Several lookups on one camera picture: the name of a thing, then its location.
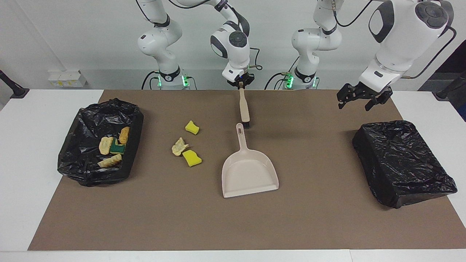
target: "brown table surface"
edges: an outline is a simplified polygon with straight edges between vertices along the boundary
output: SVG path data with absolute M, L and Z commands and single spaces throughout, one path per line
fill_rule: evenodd
M 145 116 L 131 176 L 93 188 L 63 178 L 29 250 L 466 248 L 447 197 L 396 210 L 372 196 L 351 139 L 362 124 L 401 119 L 392 101 L 365 112 L 367 101 L 339 110 L 331 90 L 247 90 L 248 146 L 270 157 L 280 189 L 224 199 L 237 91 L 106 90 L 100 101 L 115 97 Z M 179 137 L 202 164 L 172 155 Z

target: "box covered in black plastic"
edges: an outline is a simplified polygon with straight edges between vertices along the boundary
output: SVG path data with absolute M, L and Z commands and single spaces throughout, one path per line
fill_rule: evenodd
M 144 116 L 137 105 L 112 99 L 81 108 L 58 155 L 58 172 L 83 186 L 115 184 L 127 179 L 136 157 Z M 102 137 L 119 137 L 122 128 L 130 127 L 121 163 L 100 168 L 98 162 L 111 157 L 100 154 Z
M 383 205 L 400 208 L 458 191 L 413 123 L 364 124 L 353 146 L 372 194 Z

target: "white table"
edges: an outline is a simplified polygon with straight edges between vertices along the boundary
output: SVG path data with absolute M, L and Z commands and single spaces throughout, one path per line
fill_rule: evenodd
M 463 250 L 270 250 L 192 252 L 27 252 L 58 186 L 57 156 L 81 107 L 101 90 L 31 90 L 0 112 L 0 262 L 438 262 L 464 261 Z M 458 186 L 448 196 L 466 222 L 466 123 L 431 93 L 395 92 L 403 119 L 413 122 Z

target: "white dustpan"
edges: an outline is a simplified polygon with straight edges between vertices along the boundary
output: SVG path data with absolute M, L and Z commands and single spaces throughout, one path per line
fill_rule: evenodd
M 250 150 L 242 124 L 236 125 L 240 150 L 228 157 L 222 169 L 225 198 L 278 189 L 278 177 L 270 159 L 259 151 Z

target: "black pole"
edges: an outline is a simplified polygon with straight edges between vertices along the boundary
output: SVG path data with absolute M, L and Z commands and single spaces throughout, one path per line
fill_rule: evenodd
M 13 95 L 10 98 L 23 98 L 29 92 L 29 89 L 23 88 L 22 86 L 11 80 L 2 70 L 0 70 L 0 79 L 7 84 L 13 90 Z
M 449 84 L 445 89 L 442 91 L 439 91 L 437 93 L 434 93 L 434 96 L 437 98 L 439 101 L 445 101 L 448 100 L 448 94 L 451 91 L 454 91 L 458 88 L 461 88 L 462 86 L 466 85 L 466 71 L 461 73 L 461 75 L 455 79 L 451 84 Z

